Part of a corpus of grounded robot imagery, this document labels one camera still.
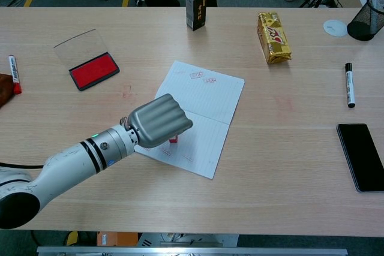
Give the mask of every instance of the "smartphone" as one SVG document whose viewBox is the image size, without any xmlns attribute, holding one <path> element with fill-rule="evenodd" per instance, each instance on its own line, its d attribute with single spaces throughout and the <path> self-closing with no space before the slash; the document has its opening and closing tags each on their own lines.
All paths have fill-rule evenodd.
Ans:
<svg viewBox="0 0 384 256">
<path fill-rule="evenodd" d="M 384 167 L 366 124 L 339 124 L 337 133 L 359 192 L 384 192 Z"/>
</svg>

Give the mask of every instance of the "black pencil cup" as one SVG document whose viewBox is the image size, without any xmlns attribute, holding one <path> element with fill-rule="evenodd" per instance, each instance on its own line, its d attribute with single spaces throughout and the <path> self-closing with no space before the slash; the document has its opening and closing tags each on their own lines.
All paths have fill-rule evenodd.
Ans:
<svg viewBox="0 0 384 256">
<path fill-rule="evenodd" d="M 357 40 L 371 40 L 384 26 L 384 0 L 367 0 L 348 24 L 348 34 Z"/>
</svg>

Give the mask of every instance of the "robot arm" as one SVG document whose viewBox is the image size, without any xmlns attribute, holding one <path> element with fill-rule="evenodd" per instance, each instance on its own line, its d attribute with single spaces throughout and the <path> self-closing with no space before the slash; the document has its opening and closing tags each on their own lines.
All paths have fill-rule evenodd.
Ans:
<svg viewBox="0 0 384 256">
<path fill-rule="evenodd" d="M 156 147 L 192 127 L 171 95 L 135 109 L 120 125 L 49 157 L 32 180 L 22 169 L 0 167 L 0 228 L 29 222 L 51 200 L 134 152 Z"/>
</svg>

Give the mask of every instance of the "wooden table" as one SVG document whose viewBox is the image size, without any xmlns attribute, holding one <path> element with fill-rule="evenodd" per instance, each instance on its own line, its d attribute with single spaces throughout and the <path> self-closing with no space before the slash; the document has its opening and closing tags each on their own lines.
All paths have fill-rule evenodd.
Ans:
<svg viewBox="0 0 384 256">
<path fill-rule="evenodd" d="M 42 164 L 115 125 L 153 99 L 175 59 L 245 79 L 213 180 L 135 154 L 23 228 L 384 236 L 384 194 L 356 192 L 336 132 L 367 123 L 384 159 L 384 32 L 369 42 L 324 32 L 354 8 L 276 9 L 293 59 L 267 65 L 256 14 L 270 10 L 208 9 L 192 32 L 184 8 L 0 8 L 0 72 L 16 55 L 23 88 L 0 111 L 1 161 Z M 92 28 L 121 72 L 79 92 L 53 46 Z"/>
</svg>

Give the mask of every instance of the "open notebook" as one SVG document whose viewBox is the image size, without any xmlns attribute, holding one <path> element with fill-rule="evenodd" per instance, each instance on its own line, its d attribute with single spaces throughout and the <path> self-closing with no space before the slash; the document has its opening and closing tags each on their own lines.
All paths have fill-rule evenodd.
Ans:
<svg viewBox="0 0 384 256">
<path fill-rule="evenodd" d="M 171 94 L 193 126 L 177 143 L 135 151 L 213 179 L 243 86 L 244 79 L 175 61 L 155 98 Z"/>
</svg>

